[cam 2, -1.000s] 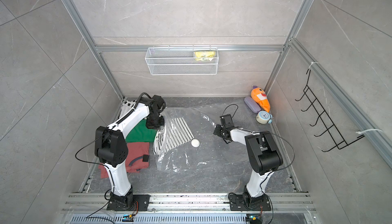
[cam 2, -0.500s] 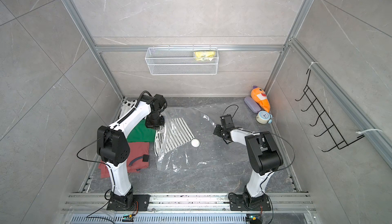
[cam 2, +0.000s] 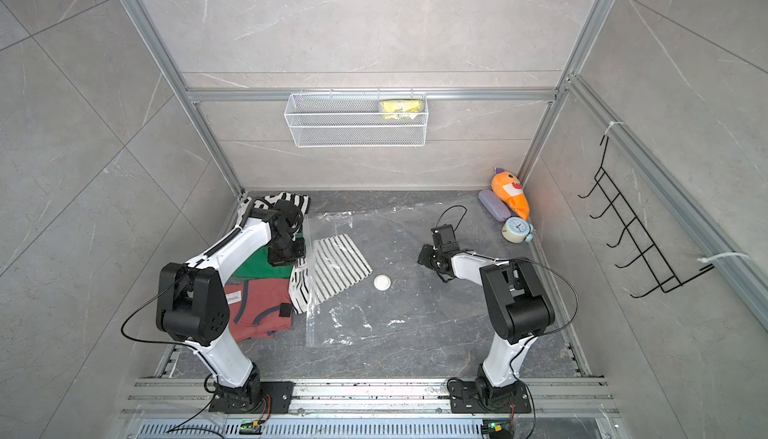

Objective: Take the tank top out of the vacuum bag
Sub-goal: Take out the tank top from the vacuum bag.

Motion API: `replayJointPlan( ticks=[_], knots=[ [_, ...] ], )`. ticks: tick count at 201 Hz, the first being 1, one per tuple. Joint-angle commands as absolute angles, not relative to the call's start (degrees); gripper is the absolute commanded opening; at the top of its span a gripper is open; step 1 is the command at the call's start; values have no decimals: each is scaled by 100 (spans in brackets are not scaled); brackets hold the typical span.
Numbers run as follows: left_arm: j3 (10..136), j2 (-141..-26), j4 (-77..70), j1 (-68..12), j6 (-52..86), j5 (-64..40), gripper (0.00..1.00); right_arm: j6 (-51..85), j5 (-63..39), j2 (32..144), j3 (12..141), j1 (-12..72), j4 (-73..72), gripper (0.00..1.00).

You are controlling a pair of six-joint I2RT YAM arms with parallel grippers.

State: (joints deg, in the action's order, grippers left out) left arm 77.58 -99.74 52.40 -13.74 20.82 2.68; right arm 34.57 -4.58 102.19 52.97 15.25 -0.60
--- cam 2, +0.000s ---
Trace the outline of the green shirt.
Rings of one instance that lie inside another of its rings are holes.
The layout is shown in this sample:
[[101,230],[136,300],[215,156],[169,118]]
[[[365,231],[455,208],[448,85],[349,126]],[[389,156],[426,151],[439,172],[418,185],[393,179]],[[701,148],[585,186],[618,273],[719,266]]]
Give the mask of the green shirt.
[[233,278],[258,280],[258,279],[289,279],[293,267],[273,266],[268,262],[269,248],[263,246],[251,254],[233,273]]

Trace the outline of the thin striped white shirt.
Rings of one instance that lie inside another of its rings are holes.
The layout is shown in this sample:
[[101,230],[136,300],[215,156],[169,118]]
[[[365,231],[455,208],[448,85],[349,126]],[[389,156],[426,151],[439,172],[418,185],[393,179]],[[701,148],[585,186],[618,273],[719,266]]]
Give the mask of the thin striped white shirt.
[[348,234],[318,240],[289,278],[289,296],[296,313],[304,314],[366,279],[372,268]]

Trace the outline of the black white striped tank top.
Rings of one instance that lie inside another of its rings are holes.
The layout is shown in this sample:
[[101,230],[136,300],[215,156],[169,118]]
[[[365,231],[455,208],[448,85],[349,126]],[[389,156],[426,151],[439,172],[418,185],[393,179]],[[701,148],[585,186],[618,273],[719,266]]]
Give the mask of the black white striped tank top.
[[308,195],[281,192],[265,196],[253,196],[245,193],[237,207],[237,224],[241,224],[247,217],[247,212],[254,209],[273,209],[276,204],[284,201],[296,206],[303,215],[306,215],[311,205],[311,198]]

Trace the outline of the red shirt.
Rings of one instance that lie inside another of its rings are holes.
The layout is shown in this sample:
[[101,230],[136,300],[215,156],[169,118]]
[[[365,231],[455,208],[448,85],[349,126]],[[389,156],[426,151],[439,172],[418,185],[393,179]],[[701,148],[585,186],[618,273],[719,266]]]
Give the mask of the red shirt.
[[273,338],[292,327],[294,309],[288,279],[248,280],[226,285],[224,292],[230,310],[228,329],[236,343]]

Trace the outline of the clear plastic vacuum bag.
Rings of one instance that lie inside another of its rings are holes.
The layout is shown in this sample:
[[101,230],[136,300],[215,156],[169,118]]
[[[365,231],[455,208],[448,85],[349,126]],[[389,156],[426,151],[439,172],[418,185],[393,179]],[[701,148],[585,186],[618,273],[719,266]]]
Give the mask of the clear plastic vacuum bag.
[[513,244],[475,197],[389,206],[369,211],[316,213],[307,221],[308,255],[324,238],[348,234],[372,268],[361,282],[306,312],[306,343],[315,348],[357,347],[378,341],[445,345],[468,336],[490,340],[493,329],[483,290],[467,280],[443,283],[417,263],[432,245],[435,225],[457,227],[462,250],[496,259],[529,256]]

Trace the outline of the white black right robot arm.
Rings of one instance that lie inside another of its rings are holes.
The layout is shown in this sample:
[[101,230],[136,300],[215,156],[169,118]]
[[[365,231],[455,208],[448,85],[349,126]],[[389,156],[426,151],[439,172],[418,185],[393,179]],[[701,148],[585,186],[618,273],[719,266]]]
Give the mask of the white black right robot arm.
[[494,337],[472,381],[446,381],[454,414],[531,413],[532,395],[519,378],[528,349],[555,322],[554,308],[525,258],[496,259],[474,251],[442,252],[425,245],[417,262],[443,281],[467,280],[483,289]]

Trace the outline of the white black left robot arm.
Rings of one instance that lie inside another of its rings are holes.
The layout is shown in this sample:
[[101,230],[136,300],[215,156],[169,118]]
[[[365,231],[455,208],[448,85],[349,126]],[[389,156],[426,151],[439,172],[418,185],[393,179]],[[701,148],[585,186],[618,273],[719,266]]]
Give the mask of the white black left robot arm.
[[213,380],[210,409],[223,413],[285,414],[291,381],[265,382],[238,343],[268,338],[292,325],[295,308],[285,278],[256,279],[230,286],[228,280],[262,250],[273,268],[293,266],[305,256],[299,231],[304,211],[293,200],[259,207],[246,198],[233,229],[207,251],[185,263],[169,263],[159,274],[156,324],[191,349]]

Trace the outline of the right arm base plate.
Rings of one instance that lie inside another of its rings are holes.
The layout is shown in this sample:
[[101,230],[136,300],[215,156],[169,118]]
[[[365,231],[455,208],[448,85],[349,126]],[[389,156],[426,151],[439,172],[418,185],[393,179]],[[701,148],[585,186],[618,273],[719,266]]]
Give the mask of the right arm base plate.
[[482,378],[474,381],[451,378],[446,382],[446,388],[454,414],[532,412],[530,394],[521,381],[504,387],[492,387]]

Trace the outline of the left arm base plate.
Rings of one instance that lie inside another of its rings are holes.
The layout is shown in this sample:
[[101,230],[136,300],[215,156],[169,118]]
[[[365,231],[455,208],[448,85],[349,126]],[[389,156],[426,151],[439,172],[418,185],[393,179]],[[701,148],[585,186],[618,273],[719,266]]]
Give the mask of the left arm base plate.
[[295,383],[252,382],[239,388],[217,386],[209,411],[225,414],[287,414]]

